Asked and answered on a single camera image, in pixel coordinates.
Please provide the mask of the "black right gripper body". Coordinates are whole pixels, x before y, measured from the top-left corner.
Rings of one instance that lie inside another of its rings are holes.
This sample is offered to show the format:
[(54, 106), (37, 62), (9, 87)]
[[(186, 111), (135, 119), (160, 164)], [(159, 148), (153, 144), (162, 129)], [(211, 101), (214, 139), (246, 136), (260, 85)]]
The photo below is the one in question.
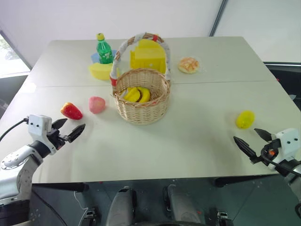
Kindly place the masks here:
[(272, 140), (270, 143), (265, 145), (261, 150), (261, 155), (257, 158), (257, 162), (263, 162), (265, 165), (279, 165), (273, 160), (279, 154), (278, 149), (281, 147), (280, 139)]

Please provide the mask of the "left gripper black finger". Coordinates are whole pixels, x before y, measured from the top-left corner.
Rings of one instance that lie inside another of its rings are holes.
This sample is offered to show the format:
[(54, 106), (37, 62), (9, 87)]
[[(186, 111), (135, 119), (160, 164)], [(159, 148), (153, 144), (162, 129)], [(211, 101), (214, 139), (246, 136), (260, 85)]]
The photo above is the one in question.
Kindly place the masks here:
[(55, 122), (52, 123), (53, 129), (60, 129), (67, 121), (67, 118), (58, 119)]
[(85, 129), (85, 126), (85, 124), (78, 125), (69, 135), (62, 136), (62, 140), (72, 143), (81, 135), (81, 133)]

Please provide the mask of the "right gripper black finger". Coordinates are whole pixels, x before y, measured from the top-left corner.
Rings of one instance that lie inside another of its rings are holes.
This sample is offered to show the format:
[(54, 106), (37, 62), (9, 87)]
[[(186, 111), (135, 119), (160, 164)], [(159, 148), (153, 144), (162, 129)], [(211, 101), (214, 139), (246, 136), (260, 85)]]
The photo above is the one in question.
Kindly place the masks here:
[(238, 148), (250, 159), (252, 164), (259, 162), (259, 157), (256, 155), (255, 151), (249, 147), (249, 144), (244, 140), (234, 136), (233, 137)]
[(272, 141), (272, 135), (268, 131), (264, 129), (258, 129), (258, 128), (255, 128), (254, 131), (266, 142)]

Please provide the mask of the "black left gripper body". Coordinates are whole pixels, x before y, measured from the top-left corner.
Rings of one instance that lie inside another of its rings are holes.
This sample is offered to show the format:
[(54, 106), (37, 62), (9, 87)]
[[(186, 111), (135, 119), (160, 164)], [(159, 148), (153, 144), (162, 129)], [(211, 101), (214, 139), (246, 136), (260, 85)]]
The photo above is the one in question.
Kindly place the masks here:
[(67, 136), (63, 136), (60, 134), (58, 129), (52, 128), (50, 132), (47, 133), (47, 138), (54, 145), (56, 150), (62, 148), (65, 143), (68, 141)]

